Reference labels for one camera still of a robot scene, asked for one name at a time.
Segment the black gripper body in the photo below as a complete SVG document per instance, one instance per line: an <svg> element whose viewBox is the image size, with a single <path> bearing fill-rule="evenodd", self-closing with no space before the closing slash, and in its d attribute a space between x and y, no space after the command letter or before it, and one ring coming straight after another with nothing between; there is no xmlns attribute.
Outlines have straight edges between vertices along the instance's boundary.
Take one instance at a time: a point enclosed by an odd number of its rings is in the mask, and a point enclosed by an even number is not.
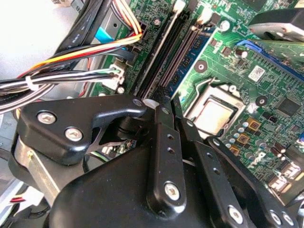
<svg viewBox="0 0 304 228"><path fill-rule="evenodd" d="M58 194L47 228L210 228L212 223L195 167L183 165L185 210L173 220L146 201L150 152L133 149L73 180Z"/></svg>

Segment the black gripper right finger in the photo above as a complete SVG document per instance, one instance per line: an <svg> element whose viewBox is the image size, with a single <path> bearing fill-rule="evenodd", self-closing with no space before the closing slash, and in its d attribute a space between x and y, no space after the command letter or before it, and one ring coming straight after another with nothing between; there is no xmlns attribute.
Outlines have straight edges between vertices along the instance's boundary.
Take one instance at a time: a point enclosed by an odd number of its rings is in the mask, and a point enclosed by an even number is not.
<svg viewBox="0 0 304 228"><path fill-rule="evenodd" d="M200 137L183 116L178 97L171 102L181 138L182 157L191 158L216 228L296 228L296 218L214 136Z"/></svg>

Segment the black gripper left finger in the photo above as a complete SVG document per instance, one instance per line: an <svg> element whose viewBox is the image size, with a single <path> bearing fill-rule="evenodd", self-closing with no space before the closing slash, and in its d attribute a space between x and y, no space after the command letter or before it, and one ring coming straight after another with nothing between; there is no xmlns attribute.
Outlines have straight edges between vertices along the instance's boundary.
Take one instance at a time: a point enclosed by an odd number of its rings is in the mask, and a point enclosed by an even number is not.
<svg viewBox="0 0 304 228"><path fill-rule="evenodd" d="M86 153L103 137L116 119L139 120L147 111L134 95L108 95L36 102L20 113L12 156L34 177L38 189L52 205L60 191L82 173ZM156 128L152 162L152 184L147 199L152 209L165 216L176 216L186 208L184 179L163 172L170 162L173 173L182 174L180 135L174 129L170 102L159 102L150 124Z"/></svg>

